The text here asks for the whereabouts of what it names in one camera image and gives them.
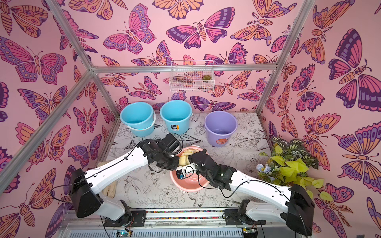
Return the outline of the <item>yellow microfiber cloth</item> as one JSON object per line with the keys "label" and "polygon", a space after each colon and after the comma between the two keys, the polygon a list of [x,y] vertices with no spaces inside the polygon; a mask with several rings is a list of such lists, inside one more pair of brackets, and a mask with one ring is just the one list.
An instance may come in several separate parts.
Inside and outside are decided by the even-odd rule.
{"label": "yellow microfiber cloth", "polygon": [[178,166],[186,166],[190,164],[189,157],[195,153],[199,152],[196,149],[187,149],[179,156]]}

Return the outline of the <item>pink plastic bucket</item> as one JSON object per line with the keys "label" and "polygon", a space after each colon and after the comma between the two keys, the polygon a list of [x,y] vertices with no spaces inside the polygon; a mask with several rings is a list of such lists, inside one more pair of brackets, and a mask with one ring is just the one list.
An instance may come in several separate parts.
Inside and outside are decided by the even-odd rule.
{"label": "pink plastic bucket", "polygon": [[[202,149],[198,146],[190,146],[190,147],[184,148],[177,156],[179,157],[187,149],[196,149],[196,150],[202,151]],[[193,174],[186,179],[178,179],[176,177],[176,171],[179,169],[185,168],[187,166],[190,166],[193,168]],[[170,172],[170,177],[172,182],[175,184],[175,186],[183,192],[188,192],[188,193],[198,192],[209,185],[209,181],[207,181],[203,176],[201,175],[199,176],[196,173],[193,164],[189,164],[186,166],[178,166],[174,171]]]}

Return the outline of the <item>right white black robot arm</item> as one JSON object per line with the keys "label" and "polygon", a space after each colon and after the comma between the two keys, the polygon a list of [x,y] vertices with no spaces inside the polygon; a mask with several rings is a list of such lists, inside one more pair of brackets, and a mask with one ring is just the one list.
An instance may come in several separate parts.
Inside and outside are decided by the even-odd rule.
{"label": "right white black robot arm", "polygon": [[303,236],[312,235],[315,204],[306,190],[297,184],[280,186],[252,178],[243,172],[217,164],[206,150],[189,156],[195,173],[204,177],[212,188],[244,193],[271,205],[270,209],[256,208],[245,202],[245,216],[251,220],[274,218]]}

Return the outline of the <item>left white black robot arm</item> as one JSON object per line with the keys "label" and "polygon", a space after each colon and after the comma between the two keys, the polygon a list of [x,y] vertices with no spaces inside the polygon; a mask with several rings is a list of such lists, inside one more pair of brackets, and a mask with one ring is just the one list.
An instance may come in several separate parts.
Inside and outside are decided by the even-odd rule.
{"label": "left white black robot arm", "polygon": [[152,163],[161,170],[175,170],[182,148],[183,143],[170,133],[161,140],[142,140],[125,155],[98,168],[74,171],[69,195],[77,218],[98,215],[116,226],[130,225],[133,222],[131,209],[123,200],[105,196],[103,189],[133,170]]}

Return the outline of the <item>right blue bucket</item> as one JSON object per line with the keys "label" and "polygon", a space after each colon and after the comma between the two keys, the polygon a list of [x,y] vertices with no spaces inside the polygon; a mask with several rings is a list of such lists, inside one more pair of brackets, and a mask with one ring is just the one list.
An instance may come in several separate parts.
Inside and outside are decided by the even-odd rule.
{"label": "right blue bucket", "polygon": [[182,100],[169,101],[160,109],[160,116],[170,133],[186,133],[190,127],[191,115],[191,105]]}

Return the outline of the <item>purple plastic bucket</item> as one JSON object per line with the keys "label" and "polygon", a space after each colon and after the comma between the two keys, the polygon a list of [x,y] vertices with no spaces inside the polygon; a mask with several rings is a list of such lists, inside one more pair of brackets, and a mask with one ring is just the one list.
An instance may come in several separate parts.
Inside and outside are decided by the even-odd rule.
{"label": "purple plastic bucket", "polygon": [[224,111],[207,114],[204,119],[207,141],[214,147],[226,146],[238,128],[235,116]]}

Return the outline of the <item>beige worn cloth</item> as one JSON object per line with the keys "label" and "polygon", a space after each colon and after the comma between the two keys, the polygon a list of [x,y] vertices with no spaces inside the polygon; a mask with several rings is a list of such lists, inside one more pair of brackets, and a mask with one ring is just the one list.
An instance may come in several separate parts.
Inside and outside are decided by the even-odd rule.
{"label": "beige worn cloth", "polygon": [[109,184],[102,190],[102,194],[109,198],[114,198],[117,191],[117,185],[118,180],[113,181],[111,184]]}

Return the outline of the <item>green leafy potted plant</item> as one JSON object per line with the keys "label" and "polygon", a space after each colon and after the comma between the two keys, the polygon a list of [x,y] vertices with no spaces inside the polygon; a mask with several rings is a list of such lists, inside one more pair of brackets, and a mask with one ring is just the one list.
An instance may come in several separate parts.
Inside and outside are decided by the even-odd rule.
{"label": "green leafy potted plant", "polygon": [[310,198],[314,197],[313,192],[310,191],[311,188],[321,189],[322,200],[334,201],[333,195],[330,195],[327,188],[323,187],[323,179],[307,175],[310,168],[318,169],[318,160],[307,151],[303,141],[293,139],[288,142],[279,137],[273,137],[271,142],[271,154],[260,153],[268,160],[256,166],[261,180],[280,186],[299,185],[305,189]]}

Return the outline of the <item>small green succulent plant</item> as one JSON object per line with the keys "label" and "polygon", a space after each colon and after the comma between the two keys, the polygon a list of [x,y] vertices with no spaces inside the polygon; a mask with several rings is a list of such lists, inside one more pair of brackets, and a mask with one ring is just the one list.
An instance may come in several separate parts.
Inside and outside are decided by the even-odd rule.
{"label": "small green succulent plant", "polygon": [[204,75],[202,77],[202,80],[204,80],[204,81],[210,81],[210,80],[212,80],[212,76],[211,75]]}

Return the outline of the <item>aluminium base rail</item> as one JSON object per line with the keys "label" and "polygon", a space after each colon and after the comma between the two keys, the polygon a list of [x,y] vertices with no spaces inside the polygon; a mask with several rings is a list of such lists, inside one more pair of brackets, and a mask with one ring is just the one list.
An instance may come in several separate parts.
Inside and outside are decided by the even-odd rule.
{"label": "aluminium base rail", "polygon": [[56,238],[300,238],[275,221],[239,224],[229,218],[232,208],[136,209],[132,225],[116,227],[92,215],[79,219],[69,212]]}

